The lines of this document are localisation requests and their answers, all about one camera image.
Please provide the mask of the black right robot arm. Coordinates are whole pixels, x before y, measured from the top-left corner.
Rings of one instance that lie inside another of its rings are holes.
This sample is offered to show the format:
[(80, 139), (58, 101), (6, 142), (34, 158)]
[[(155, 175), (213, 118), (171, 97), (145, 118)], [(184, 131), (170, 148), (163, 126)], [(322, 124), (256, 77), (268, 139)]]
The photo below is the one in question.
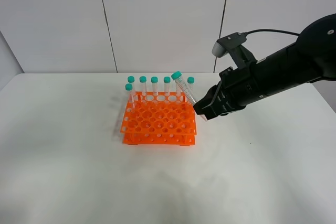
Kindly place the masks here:
[(306, 27), (297, 40), (262, 60), (243, 46), (248, 32), (217, 40), (213, 54), (229, 54), (237, 69), (220, 75), (215, 91), (215, 115), (227, 115), (245, 106), (304, 83), (335, 81), (335, 15)]

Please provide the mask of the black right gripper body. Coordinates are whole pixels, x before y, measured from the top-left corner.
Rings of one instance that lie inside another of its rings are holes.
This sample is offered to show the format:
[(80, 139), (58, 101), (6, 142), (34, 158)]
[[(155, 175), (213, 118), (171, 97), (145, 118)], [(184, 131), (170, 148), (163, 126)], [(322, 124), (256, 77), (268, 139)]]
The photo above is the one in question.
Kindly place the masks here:
[(242, 69), (231, 67), (219, 73), (216, 87), (216, 114), (227, 115), (260, 100), (259, 64), (253, 62)]

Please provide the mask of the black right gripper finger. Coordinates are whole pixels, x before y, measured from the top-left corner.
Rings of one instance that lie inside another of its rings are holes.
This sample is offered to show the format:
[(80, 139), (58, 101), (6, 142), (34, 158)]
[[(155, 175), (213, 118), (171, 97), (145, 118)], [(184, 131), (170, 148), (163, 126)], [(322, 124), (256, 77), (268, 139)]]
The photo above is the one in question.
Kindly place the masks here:
[(218, 85), (212, 86), (205, 96), (193, 105), (197, 115), (206, 120), (214, 119), (223, 114), (222, 103), (216, 101), (218, 95)]

